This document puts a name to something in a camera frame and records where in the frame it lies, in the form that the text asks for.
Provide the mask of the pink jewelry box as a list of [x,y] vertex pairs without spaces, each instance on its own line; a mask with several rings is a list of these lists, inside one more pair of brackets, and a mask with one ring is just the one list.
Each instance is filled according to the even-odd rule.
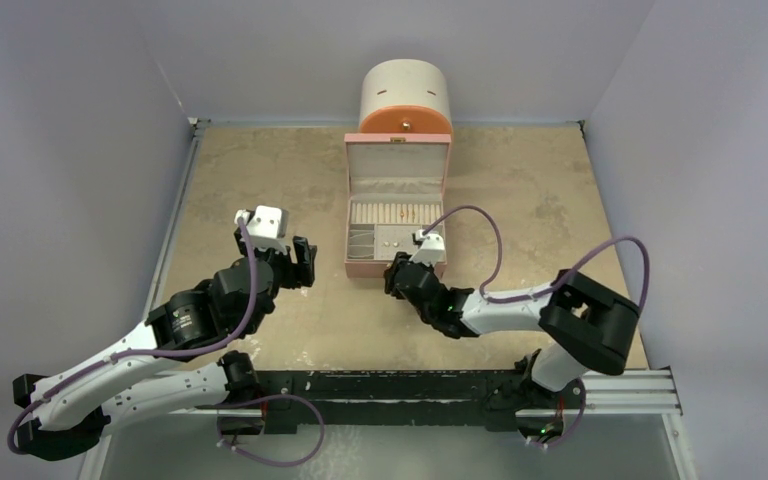
[[[412,234],[444,239],[444,193],[452,136],[348,133],[348,214],[344,267],[349,278],[380,278],[399,252],[410,258]],[[389,248],[383,243],[389,242]]]

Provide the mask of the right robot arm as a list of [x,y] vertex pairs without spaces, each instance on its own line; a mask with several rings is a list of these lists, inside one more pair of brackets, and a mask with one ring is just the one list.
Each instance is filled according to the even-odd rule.
[[554,282],[492,293],[445,286],[428,265],[400,256],[383,274],[386,294],[407,301],[421,321],[452,339],[508,331],[542,331],[552,344],[529,359],[524,399],[544,407],[589,371],[624,373],[640,307],[580,272]]

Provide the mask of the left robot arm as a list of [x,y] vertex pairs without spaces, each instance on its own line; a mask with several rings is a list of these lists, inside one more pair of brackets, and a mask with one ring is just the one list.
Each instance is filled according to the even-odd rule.
[[171,411],[262,402],[249,355],[228,346],[257,331],[281,290],[314,284],[318,248],[257,226],[239,225],[234,239],[239,259],[172,295],[114,344],[64,372],[15,378],[22,411],[8,430],[8,449],[59,461]]

